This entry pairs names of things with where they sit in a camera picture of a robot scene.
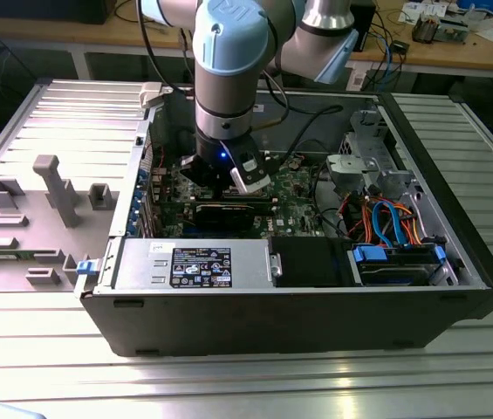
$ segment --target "power supply label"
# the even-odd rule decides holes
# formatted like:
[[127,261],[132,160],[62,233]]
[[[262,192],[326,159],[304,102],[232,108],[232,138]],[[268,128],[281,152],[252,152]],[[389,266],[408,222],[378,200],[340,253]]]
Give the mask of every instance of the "power supply label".
[[230,249],[175,248],[170,271],[173,288],[230,288]]

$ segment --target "yellow wire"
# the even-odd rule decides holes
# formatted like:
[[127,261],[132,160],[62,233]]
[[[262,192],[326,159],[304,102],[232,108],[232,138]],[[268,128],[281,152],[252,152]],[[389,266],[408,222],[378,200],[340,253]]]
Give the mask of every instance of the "yellow wire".
[[414,231],[414,238],[416,239],[417,243],[422,244],[422,241],[419,238],[419,233],[417,232],[417,220],[413,220],[413,231]]

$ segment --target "wooden workbench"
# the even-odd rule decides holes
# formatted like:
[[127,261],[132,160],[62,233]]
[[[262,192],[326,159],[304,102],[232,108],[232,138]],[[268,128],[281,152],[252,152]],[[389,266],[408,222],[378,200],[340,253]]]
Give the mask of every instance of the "wooden workbench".
[[[379,0],[380,14],[394,38],[409,43],[405,72],[432,72],[493,77],[493,43],[470,34],[465,45],[451,43],[418,44],[411,40],[413,26],[397,23],[402,0]],[[134,2],[120,9],[124,17],[135,18]],[[148,24],[149,37],[155,53],[180,57],[181,50],[176,29]],[[77,24],[36,20],[0,19],[0,38],[12,47],[64,50],[72,54],[81,79],[90,79],[86,62],[88,52],[145,54],[137,24],[110,16],[105,24]],[[355,52],[347,66],[352,67],[352,80],[376,68],[383,53],[371,38],[363,52]]]
[[[477,70],[493,70],[493,42],[470,33],[464,45],[450,42],[434,42],[420,44],[413,42],[411,31],[413,26],[397,22],[403,0],[379,0],[380,14],[386,27],[392,32],[394,39],[410,44],[407,55],[409,65],[431,65],[439,67],[461,67]],[[352,59],[380,61],[383,53],[378,45],[368,39],[363,52],[353,54]]]

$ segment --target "gray metal chassis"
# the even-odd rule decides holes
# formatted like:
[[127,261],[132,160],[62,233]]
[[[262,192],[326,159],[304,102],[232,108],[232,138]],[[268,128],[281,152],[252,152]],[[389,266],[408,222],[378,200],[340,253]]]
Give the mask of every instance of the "gray metal chassis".
[[[313,100],[330,98],[308,94],[304,99],[307,97]],[[335,97],[347,101],[357,98],[352,95]],[[484,270],[479,273],[477,269],[483,268],[482,264],[487,263],[486,257],[492,256],[461,207],[462,216],[458,217],[455,217],[455,211],[450,214],[442,210],[442,207],[446,208],[445,202],[456,205],[456,208],[460,204],[453,194],[442,198],[443,205],[439,203],[440,199],[428,185],[429,177],[422,172],[408,149],[406,133],[401,133],[399,124],[392,121],[394,111],[391,108],[400,106],[401,109],[395,109],[396,118],[410,124],[402,111],[407,98],[395,97],[398,105],[390,105],[389,108],[378,98],[369,99],[378,106],[397,140],[402,159],[424,189],[428,205],[421,206],[423,214],[434,218],[435,232],[441,231],[448,236],[448,252],[454,253],[453,256],[458,256],[464,263],[464,273],[458,285],[275,288],[270,281],[270,254],[266,240],[129,239],[119,234],[107,249],[98,285],[87,288],[86,278],[80,278],[76,291],[112,350],[123,356],[135,356],[425,347],[455,322],[482,318],[490,313],[493,310],[493,276],[485,274]],[[435,111],[440,113],[432,113],[433,118],[427,119],[425,127],[442,122],[442,112],[460,113],[461,118],[455,124],[457,133],[473,137],[472,141],[492,141],[464,107],[446,99],[427,100],[432,101]],[[427,100],[423,99],[421,103],[427,103]],[[427,115],[426,105],[421,113]],[[149,119],[153,122],[154,113],[150,113]],[[418,135],[420,127],[417,124],[411,128],[411,135]],[[113,229],[121,231],[122,224],[118,226],[116,222],[115,217]],[[474,238],[467,237],[468,241],[476,240],[470,248],[469,243],[467,248],[462,245],[461,237],[455,232],[455,227],[459,229],[460,224],[475,233]],[[164,244],[162,247],[168,251],[151,252],[153,244]],[[230,248],[233,266],[237,267],[233,273],[233,287],[172,288],[168,279],[173,247]],[[154,267],[154,261],[159,259],[168,266]],[[165,279],[159,283],[150,281],[151,277]],[[196,316],[207,320],[193,321]]]

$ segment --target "slotted aluminum surface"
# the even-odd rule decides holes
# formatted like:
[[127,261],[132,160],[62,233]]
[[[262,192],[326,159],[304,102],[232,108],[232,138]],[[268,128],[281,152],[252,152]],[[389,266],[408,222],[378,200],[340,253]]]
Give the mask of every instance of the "slotted aluminum surface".
[[[491,214],[493,187],[470,185],[454,184],[470,215]],[[493,313],[422,350],[125,359],[70,293],[0,294],[0,401],[58,419],[493,417]]]
[[446,96],[394,95],[493,254],[493,137]]

